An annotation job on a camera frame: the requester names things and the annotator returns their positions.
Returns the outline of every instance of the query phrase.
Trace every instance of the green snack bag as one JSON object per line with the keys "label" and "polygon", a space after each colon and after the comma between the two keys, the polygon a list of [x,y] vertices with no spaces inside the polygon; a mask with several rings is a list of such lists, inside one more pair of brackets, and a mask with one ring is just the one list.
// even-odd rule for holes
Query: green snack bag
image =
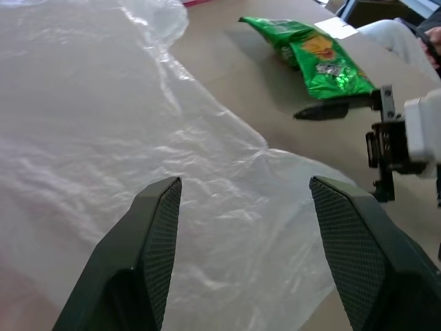
{"label": "green snack bag", "polygon": [[368,93],[375,89],[336,40],[321,30],[288,19],[241,17],[292,67],[300,67],[308,92],[317,99]]}

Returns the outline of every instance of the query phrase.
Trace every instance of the table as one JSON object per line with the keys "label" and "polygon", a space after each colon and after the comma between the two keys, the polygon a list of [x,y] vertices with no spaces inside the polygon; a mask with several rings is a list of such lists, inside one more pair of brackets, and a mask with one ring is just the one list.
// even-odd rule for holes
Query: table
{"label": "table", "polygon": [[[417,12],[419,15],[424,17],[425,19],[428,18],[432,13],[437,10],[440,5],[436,2],[433,2],[431,0],[400,0],[411,8],[413,11]],[[355,8],[358,0],[347,0],[347,5],[345,6],[345,9],[339,12],[339,16],[347,21],[349,16],[351,16],[353,9]]]}
{"label": "table", "polygon": [[[261,133],[270,147],[322,161],[372,189],[377,173],[367,165],[365,133],[379,116],[355,110],[342,121],[293,121],[293,113],[313,102],[302,77],[281,63],[248,25],[237,22],[240,16],[257,16],[316,23],[334,17],[332,13],[312,0],[213,0],[188,13],[189,27],[172,53],[220,103]],[[398,111],[405,100],[435,88],[430,79],[360,34],[341,44],[377,86],[393,84]],[[386,211],[437,261],[441,213],[433,181],[396,175],[395,185],[397,201],[385,205]],[[351,330],[335,292],[303,330],[325,328]]]}

